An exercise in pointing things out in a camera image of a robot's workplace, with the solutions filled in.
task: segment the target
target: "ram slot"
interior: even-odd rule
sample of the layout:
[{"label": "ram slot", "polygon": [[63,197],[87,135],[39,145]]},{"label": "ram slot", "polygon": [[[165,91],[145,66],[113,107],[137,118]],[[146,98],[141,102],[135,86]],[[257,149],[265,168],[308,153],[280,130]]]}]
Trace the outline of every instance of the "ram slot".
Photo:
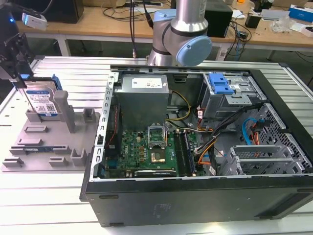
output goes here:
[{"label": "ram slot", "polygon": [[174,133],[174,147],[176,153],[177,167],[179,176],[186,176],[185,161],[183,158],[182,148],[180,144],[180,134]]},{"label": "ram slot", "polygon": [[189,148],[189,143],[188,139],[186,137],[186,133],[182,132],[180,135],[180,145],[182,149],[182,156],[184,160],[184,165],[185,165],[185,172],[186,176],[192,176],[191,168],[190,168],[190,157],[191,157],[191,151]]}]

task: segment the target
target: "floor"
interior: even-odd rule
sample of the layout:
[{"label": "floor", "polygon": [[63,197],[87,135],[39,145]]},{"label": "floor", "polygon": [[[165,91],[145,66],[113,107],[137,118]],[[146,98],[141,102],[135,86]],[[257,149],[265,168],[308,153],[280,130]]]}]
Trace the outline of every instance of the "floor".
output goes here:
[{"label": "floor", "polygon": [[[61,55],[55,40],[51,39],[28,39],[29,46],[36,55]],[[95,42],[70,40],[69,47],[72,56],[103,56],[103,57],[132,57],[132,44],[121,42]],[[139,58],[145,58],[151,51],[151,44],[137,44]],[[208,60],[214,60],[217,54],[217,47],[214,47]],[[240,61],[268,62],[266,59],[269,51],[258,49],[246,49]],[[313,53],[303,53],[306,56],[301,59],[295,52],[277,51],[272,62],[284,62],[307,84],[313,76]],[[227,60],[236,61],[233,56],[228,56]],[[0,80],[0,103],[12,89],[8,81]]]}]

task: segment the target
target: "aluminum extrusion table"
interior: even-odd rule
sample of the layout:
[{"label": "aluminum extrusion table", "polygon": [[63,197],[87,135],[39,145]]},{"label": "aluminum extrusion table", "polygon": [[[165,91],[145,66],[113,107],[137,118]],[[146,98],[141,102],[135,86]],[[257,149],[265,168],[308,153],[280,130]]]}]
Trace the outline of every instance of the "aluminum extrusion table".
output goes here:
[{"label": "aluminum extrusion table", "polygon": [[[111,64],[144,65],[145,60],[46,56],[35,60],[32,68],[37,76],[56,74],[76,111],[84,107],[100,111]],[[313,136],[313,93],[291,69],[253,62],[207,61],[201,66],[261,70]],[[23,127],[26,109],[26,101],[15,90],[0,105],[0,160]],[[83,172],[0,172],[1,234],[313,234],[313,202],[281,220],[102,228],[89,203],[79,200],[83,176]]]}]

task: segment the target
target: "blue drive latch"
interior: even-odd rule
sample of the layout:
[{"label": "blue drive latch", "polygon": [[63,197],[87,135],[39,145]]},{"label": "blue drive latch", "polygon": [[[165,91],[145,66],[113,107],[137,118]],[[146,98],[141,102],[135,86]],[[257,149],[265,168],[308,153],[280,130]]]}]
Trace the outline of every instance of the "blue drive latch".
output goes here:
[{"label": "blue drive latch", "polygon": [[[31,77],[29,74],[21,74],[21,78],[24,81],[32,81],[32,79],[35,79],[38,82],[46,81],[45,78]],[[59,78],[57,76],[52,75],[52,77],[46,77],[46,78],[51,79],[51,81],[54,82],[54,85],[55,85],[57,90],[60,90],[60,91],[62,90],[62,86],[61,86],[60,80],[59,80]]]},{"label": "blue drive latch", "polygon": [[234,94],[222,73],[209,73],[209,83],[215,94]]}]

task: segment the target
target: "white plastic bag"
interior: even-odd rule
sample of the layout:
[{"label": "white plastic bag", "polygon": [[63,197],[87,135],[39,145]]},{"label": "white plastic bag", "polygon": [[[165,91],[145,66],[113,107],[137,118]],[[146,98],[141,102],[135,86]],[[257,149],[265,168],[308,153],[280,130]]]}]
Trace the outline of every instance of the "white plastic bag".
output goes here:
[{"label": "white plastic bag", "polygon": [[270,28],[275,33],[290,32],[290,27],[295,23],[289,16],[282,17],[278,21],[274,21],[270,24]]}]

